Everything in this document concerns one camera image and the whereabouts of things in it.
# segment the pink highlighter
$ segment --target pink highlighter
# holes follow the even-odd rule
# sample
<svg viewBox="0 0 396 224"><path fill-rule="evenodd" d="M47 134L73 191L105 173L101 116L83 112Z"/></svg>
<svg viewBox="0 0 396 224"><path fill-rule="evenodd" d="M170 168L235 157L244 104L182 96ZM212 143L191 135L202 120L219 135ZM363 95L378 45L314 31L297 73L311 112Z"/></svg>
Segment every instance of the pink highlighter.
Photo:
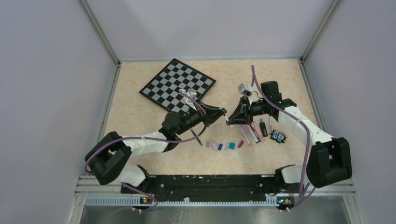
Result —
<svg viewBox="0 0 396 224"><path fill-rule="evenodd" d="M264 135L261 132L260 126L256 122L253 122L253 125L255 126L255 131L257 133L260 142L265 142Z"/></svg>

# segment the white wall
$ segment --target white wall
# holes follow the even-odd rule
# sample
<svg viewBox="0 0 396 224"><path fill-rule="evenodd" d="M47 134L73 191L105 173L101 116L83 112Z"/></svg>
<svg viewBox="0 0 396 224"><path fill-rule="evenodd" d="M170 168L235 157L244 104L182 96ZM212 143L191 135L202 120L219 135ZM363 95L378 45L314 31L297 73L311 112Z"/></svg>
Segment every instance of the white wall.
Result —
<svg viewBox="0 0 396 224"><path fill-rule="evenodd" d="M396 1L343 1L308 59L330 133L349 140L371 223L396 220Z"/></svg>
<svg viewBox="0 0 396 224"><path fill-rule="evenodd" d="M88 0L121 61L300 57L332 0Z"/></svg>
<svg viewBox="0 0 396 224"><path fill-rule="evenodd" d="M65 223L115 65L77 0L2 0L0 21L0 223Z"/></svg>

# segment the black pen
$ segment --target black pen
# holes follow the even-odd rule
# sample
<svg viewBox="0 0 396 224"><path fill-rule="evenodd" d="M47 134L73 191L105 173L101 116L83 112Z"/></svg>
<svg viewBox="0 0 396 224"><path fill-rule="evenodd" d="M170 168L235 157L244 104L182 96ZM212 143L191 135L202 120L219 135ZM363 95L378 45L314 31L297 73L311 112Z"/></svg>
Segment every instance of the black pen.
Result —
<svg viewBox="0 0 396 224"><path fill-rule="evenodd" d="M190 131L191 131L191 133L194 135L194 137L196 137L197 135L195 134L195 132L194 132L194 130L192 129L192 128L190 128ZM201 142L201 140L199 140L199 138L197 137L197 141L198 141L198 143L201 145L201 146L203 146L203 144L202 144L202 142Z"/></svg>

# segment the beige tabletop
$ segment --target beige tabletop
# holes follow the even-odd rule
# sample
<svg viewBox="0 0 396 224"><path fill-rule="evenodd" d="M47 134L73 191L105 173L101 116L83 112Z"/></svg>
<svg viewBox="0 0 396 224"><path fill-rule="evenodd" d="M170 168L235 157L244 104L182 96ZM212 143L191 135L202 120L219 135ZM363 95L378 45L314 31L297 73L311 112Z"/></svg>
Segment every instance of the beige tabletop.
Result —
<svg viewBox="0 0 396 224"><path fill-rule="evenodd" d="M227 115L235 110L241 95L238 93L240 83L250 84L251 65L255 66L259 83L276 80L283 98L291 98L300 110L314 123L315 116L304 84L297 59L282 60L227 60L227 61L183 61L187 65L217 80L203 97L207 105L224 107ZM123 63L118 78L106 133L117 131L119 135L141 135L155 132L161 128L166 111L141 94L142 89L168 62ZM268 115L261 116L267 123ZM305 147L295 138L291 131L274 119L272 128L285 132L287 140L278 144L266 138L264 143L245 143L235 150L225 149L229 142L236 145L244 140L238 126L226 126L221 118L212 124L199 137L204 146L196 140L179 144L166 153L150 153L132 157L129 164L142 165L152 175L186 175L186 174L273 174L275 169L289 165L301 164ZM194 127L196 133L202 124ZM180 136L191 138L190 132ZM215 141L224 145L223 150L206 148L206 141Z"/></svg>

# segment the pink eraser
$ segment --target pink eraser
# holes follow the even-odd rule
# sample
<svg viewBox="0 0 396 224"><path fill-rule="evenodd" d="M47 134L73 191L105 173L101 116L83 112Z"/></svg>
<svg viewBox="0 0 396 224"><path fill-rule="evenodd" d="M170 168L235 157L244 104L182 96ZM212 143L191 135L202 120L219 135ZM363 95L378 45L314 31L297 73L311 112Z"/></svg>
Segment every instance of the pink eraser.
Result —
<svg viewBox="0 0 396 224"><path fill-rule="evenodd" d="M211 147L213 150L217 150L219 148L214 141L211 142Z"/></svg>
<svg viewBox="0 0 396 224"><path fill-rule="evenodd" d="M240 148L243 145L243 140L240 141L240 143L238 144L238 148Z"/></svg>
<svg viewBox="0 0 396 224"><path fill-rule="evenodd" d="M261 132L260 126L256 122L254 122L253 124L255 126L255 130L256 130L257 136L259 137L260 142L264 142L265 139L264 139L264 135Z"/></svg>

